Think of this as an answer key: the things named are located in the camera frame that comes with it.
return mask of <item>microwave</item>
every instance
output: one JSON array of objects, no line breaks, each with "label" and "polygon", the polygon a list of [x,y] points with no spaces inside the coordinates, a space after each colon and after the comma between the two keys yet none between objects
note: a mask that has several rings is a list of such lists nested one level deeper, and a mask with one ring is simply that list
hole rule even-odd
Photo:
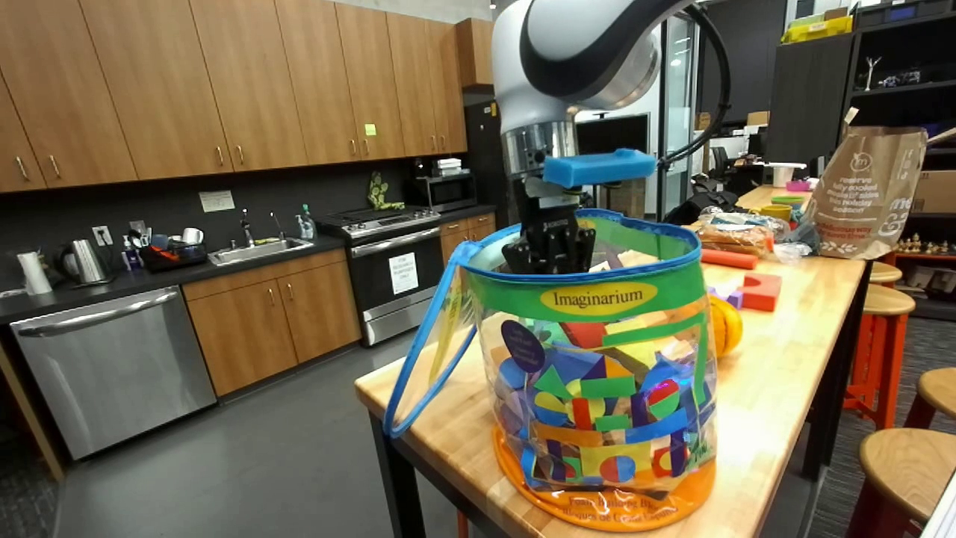
[{"label": "microwave", "polygon": [[437,176],[415,176],[412,186],[403,189],[406,204],[430,206],[440,212],[474,206],[474,179],[471,173],[437,173]]}]

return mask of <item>toy bin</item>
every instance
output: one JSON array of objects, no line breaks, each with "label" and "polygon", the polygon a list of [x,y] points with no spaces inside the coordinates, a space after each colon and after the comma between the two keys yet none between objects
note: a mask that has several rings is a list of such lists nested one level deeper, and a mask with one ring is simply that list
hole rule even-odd
[{"label": "toy bin", "polygon": [[497,416],[489,451],[509,481],[576,527],[658,528],[713,484],[703,250],[682,227],[618,212],[579,212],[579,225],[598,231],[592,273],[503,268],[516,227],[455,250],[385,431],[400,437],[479,342]]}]

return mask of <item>bottle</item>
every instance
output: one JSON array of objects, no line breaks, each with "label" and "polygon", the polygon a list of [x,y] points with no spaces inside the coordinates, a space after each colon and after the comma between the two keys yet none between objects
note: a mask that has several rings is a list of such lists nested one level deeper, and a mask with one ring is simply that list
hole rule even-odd
[{"label": "bottle", "polygon": [[316,237],[316,222],[312,218],[309,204],[303,204],[303,212],[295,216],[295,222],[298,222],[298,237],[303,238],[314,238]]}]

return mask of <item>stove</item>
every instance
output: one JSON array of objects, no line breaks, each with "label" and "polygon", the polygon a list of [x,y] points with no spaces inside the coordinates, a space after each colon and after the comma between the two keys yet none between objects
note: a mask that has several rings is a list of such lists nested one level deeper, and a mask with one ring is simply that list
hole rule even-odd
[{"label": "stove", "polygon": [[358,238],[391,237],[412,227],[427,227],[441,218],[440,210],[410,206],[410,210],[346,210],[320,218],[316,225],[329,233]]},{"label": "stove", "polygon": [[316,225],[346,238],[352,295],[368,348],[421,327],[446,268],[437,210],[346,210]]}]

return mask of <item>kitchen sink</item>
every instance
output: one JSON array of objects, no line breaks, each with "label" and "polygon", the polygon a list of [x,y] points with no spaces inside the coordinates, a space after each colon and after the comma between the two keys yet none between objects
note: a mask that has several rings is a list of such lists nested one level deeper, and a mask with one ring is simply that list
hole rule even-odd
[{"label": "kitchen sink", "polygon": [[208,264],[211,265],[237,265],[237,264],[252,264],[252,261],[279,258],[279,253],[289,253],[289,250],[304,250],[312,244],[314,241],[304,241],[304,238],[267,237],[267,238],[258,238],[247,249],[208,250]]}]

